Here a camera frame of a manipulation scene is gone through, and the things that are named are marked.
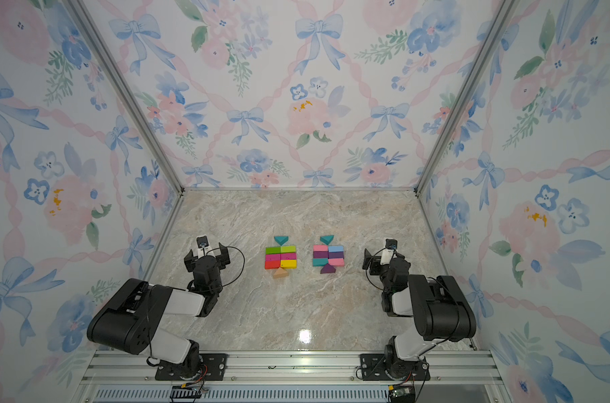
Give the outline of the red block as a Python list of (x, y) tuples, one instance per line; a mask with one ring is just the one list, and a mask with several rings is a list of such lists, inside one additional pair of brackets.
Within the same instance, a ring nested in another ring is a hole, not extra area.
[(266, 270), (276, 270), (281, 268), (281, 262), (279, 260), (266, 260), (265, 269)]

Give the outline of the purple triangle block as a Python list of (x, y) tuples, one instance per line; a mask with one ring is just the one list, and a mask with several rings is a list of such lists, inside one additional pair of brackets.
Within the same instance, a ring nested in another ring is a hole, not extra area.
[(326, 264), (323, 268), (321, 268), (320, 273), (321, 274), (333, 274), (336, 271), (337, 270), (333, 265)]

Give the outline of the yellow block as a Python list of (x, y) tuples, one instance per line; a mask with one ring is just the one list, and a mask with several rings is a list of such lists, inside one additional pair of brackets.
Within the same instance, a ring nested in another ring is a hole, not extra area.
[(297, 260), (281, 260), (281, 268), (286, 269), (286, 270), (290, 270), (290, 269), (296, 269), (297, 267)]

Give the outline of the teal triangle block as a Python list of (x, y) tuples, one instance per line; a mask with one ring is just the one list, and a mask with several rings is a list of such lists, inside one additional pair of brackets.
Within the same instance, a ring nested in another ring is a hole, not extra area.
[(289, 241), (289, 237), (288, 236), (274, 236), (274, 240), (276, 241), (276, 243), (278, 243), (278, 245), (283, 246)]

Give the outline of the light blue block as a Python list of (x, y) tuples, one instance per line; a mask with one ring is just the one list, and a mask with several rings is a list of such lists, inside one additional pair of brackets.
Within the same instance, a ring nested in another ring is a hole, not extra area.
[(328, 251), (330, 253), (342, 253), (344, 252), (344, 247), (341, 245), (329, 245)]

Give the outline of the tan wooden block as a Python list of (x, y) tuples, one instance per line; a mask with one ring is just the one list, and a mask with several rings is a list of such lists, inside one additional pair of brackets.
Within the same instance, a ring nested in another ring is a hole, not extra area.
[(285, 269), (277, 269), (273, 274), (274, 279), (282, 279), (288, 277), (289, 272)]

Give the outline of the teal rectangular block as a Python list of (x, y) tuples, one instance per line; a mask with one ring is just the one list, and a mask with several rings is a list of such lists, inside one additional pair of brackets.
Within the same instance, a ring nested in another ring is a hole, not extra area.
[(313, 259), (313, 266), (315, 266), (315, 267), (324, 267), (327, 264), (328, 264), (328, 259), (326, 259), (326, 258), (314, 258)]

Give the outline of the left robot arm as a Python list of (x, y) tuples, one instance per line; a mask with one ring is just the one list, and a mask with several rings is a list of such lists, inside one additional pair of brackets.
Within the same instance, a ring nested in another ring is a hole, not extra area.
[(204, 379), (207, 364), (199, 343), (160, 327), (168, 315), (207, 317), (224, 289), (221, 271), (231, 263), (229, 248), (220, 244), (206, 250), (206, 239), (199, 240), (202, 249), (197, 254), (189, 251), (184, 258), (193, 276), (187, 288), (127, 280), (91, 319), (88, 339), (128, 354), (146, 354), (150, 365), (175, 378)]

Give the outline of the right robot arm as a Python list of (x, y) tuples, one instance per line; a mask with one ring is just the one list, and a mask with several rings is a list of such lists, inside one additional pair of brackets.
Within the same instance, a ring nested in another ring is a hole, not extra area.
[(385, 346), (385, 374), (393, 380), (428, 379), (426, 354), (441, 344), (476, 335), (476, 315), (454, 277), (414, 275), (412, 264), (393, 248), (365, 250), (362, 269), (379, 278), (381, 309), (389, 317), (410, 317), (412, 326)]

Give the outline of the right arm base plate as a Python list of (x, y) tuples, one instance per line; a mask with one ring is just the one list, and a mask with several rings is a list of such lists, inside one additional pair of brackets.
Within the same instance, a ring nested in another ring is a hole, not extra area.
[(428, 381), (430, 380), (429, 363), (422, 361), (404, 361), (385, 357), (385, 354), (361, 354), (360, 378), (363, 381)]

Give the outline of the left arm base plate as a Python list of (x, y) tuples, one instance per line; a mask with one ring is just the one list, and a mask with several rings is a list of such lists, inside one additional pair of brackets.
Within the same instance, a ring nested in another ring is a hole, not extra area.
[(161, 361), (155, 373), (156, 381), (222, 381), (229, 356), (227, 354), (199, 354), (197, 366), (189, 369), (184, 364)]

